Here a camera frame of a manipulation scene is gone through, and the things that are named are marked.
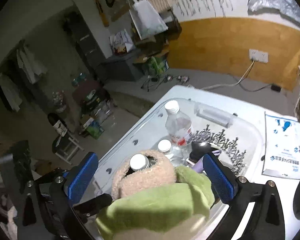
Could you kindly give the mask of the beige fluffy earmuffs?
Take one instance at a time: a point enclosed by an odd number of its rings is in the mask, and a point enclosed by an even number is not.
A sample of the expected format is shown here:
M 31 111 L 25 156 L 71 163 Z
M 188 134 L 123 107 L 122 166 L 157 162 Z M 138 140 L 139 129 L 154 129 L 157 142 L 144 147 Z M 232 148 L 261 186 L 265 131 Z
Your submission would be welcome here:
M 137 192 L 174 184 L 177 181 L 174 167 L 169 159 L 156 150 L 145 150 L 140 152 L 145 157 L 154 159 L 154 164 L 144 170 L 128 173 L 130 169 L 129 160 L 126 160 L 115 172 L 111 186 L 113 199 L 120 199 Z

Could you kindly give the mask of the green avocado plush toy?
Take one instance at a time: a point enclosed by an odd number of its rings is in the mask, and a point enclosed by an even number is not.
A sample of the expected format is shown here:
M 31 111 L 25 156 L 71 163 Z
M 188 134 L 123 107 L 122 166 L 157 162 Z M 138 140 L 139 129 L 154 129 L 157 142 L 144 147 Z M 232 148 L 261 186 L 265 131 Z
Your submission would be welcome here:
M 215 202 L 209 178 L 176 168 L 177 181 L 114 201 L 96 218 L 103 239 L 194 239 Z

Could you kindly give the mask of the white step stool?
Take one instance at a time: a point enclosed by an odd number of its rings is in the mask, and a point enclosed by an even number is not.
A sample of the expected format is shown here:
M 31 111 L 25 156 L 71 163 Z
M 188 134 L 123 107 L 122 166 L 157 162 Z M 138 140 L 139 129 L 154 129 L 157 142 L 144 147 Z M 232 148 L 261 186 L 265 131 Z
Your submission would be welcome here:
M 64 162 L 71 165 L 71 159 L 84 148 L 79 141 L 69 132 L 63 137 L 59 135 L 52 143 L 52 152 Z

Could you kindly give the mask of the white blue printed package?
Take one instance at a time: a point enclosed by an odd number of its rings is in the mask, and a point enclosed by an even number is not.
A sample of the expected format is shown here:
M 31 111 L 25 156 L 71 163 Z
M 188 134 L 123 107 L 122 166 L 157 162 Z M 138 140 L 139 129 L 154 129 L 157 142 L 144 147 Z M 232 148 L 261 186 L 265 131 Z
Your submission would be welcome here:
M 291 116 L 266 113 L 266 147 L 262 174 L 300 180 L 300 123 Z

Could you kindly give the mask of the yellowish bottle silver cap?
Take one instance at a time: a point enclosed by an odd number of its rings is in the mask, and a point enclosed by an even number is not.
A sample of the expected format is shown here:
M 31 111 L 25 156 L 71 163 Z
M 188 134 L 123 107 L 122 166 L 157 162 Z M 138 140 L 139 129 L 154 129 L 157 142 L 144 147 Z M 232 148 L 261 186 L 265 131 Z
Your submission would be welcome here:
M 149 159 L 141 153 L 133 155 L 129 160 L 130 168 L 137 172 L 150 167 Z

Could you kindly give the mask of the small clear bottle white cap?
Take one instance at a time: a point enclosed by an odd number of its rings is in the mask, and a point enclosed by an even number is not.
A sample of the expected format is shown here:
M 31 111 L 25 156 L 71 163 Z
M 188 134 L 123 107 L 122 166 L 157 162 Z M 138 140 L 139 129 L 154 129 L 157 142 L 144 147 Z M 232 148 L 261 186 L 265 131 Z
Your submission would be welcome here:
M 173 154 L 171 153 L 172 144 L 169 140 L 163 139 L 158 142 L 158 151 L 163 153 L 166 158 L 171 159 Z

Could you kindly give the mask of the clear plastic storage bin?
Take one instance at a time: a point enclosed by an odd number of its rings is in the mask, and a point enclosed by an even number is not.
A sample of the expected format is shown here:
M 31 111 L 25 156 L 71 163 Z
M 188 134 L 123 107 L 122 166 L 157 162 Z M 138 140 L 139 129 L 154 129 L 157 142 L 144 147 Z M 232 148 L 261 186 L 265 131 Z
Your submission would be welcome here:
M 215 151 L 237 176 L 263 147 L 251 123 L 195 101 L 177 104 L 177 132 L 160 105 L 101 159 L 94 181 L 112 203 L 96 216 L 100 239 L 204 238 L 226 205 L 207 175 L 192 171 L 192 143 Z

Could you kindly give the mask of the large clear water bottle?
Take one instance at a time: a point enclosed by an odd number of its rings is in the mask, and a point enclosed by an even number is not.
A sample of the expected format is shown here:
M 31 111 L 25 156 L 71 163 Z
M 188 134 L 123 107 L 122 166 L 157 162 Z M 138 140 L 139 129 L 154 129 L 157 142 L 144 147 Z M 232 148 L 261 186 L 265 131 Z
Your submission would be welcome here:
M 178 146 L 187 145 L 192 136 L 192 121 L 180 110 L 177 100 L 170 100 L 164 105 L 167 112 L 165 127 L 172 140 Z

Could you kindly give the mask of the black power adapter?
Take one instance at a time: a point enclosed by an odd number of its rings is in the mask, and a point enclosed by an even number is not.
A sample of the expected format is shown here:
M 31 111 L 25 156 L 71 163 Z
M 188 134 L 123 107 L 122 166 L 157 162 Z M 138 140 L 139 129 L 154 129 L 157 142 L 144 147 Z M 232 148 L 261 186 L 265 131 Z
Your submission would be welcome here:
M 270 88 L 271 88 L 272 91 L 275 91 L 275 92 L 278 92 L 278 93 L 280 93 L 281 89 L 282 89 L 281 86 L 278 86 L 278 85 L 275 85 L 275 84 L 272 84 Z

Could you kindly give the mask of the white shopping bag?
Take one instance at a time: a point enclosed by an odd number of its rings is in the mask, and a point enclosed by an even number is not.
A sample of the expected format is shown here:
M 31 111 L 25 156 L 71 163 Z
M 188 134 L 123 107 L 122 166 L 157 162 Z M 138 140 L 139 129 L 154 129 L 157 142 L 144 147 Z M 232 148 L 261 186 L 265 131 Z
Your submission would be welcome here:
M 140 40 L 168 30 L 168 26 L 148 0 L 132 1 L 129 13 Z

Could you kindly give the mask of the white wall power socket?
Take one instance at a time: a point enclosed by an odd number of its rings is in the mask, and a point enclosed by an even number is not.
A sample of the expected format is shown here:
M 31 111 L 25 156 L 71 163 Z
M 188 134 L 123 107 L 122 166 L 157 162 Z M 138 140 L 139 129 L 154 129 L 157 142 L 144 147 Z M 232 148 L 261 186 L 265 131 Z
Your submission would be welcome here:
M 260 63 L 268 63 L 268 52 L 249 49 L 249 59 Z

